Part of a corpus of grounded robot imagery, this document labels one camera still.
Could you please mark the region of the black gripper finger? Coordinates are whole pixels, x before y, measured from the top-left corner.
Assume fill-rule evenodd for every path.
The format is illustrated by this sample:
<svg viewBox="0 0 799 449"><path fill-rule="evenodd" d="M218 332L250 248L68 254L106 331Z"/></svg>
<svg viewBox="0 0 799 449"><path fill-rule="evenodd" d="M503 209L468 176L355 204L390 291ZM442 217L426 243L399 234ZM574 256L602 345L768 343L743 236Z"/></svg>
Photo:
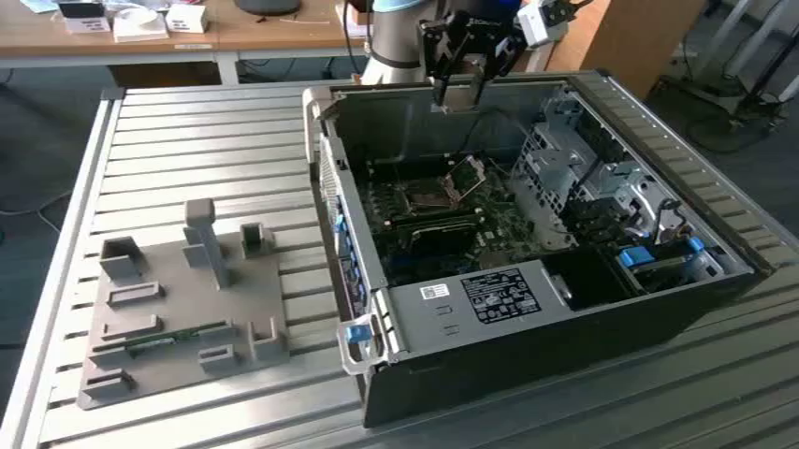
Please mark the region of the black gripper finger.
<svg viewBox="0 0 799 449"><path fill-rule="evenodd" d="M444 104L450 79L455 74L462 57L463 48L456 48L455 50L446 48L443 51L434 50L434 61L430 74L434 79L434 100L440 107Z"/></svg>
<svg viewBox="0 0 799 449"><path fill-rule="evenodd" d="M479 57L475 74L471 81L471 104L475 107L480 101L486 85L495 79L502 69L496 50L490 50Z"/></svg>

